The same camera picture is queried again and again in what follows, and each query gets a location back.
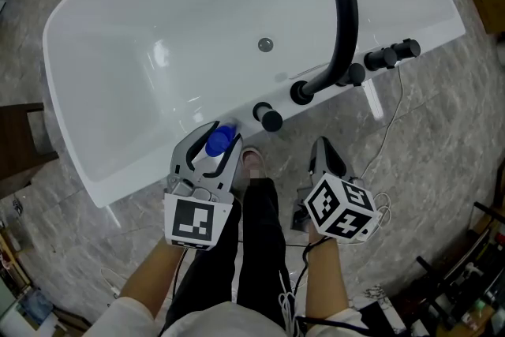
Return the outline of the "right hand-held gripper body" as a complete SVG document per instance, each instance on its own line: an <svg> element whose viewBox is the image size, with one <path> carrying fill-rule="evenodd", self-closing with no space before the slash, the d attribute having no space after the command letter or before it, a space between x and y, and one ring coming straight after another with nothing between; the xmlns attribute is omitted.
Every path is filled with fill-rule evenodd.
<svg viewBox="0 0 505 337"><path fill-rule="evenodd" d="M361 178L309 173L310 185L297 191L290 228L307 233L309 225L343 245L368 241L383 214Z"/></svg>

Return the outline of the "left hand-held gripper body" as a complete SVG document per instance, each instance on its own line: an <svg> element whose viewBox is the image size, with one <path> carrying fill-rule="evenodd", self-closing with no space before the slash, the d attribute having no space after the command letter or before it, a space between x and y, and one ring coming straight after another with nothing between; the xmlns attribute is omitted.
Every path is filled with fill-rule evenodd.
<svg viewBox="0 0 505 337"><path fill-rule="evenodd" d="M177 168L167 176L163 197L164 232L170 245L208 251L216 246L230 215L234 171L198 179Z"/></svg>

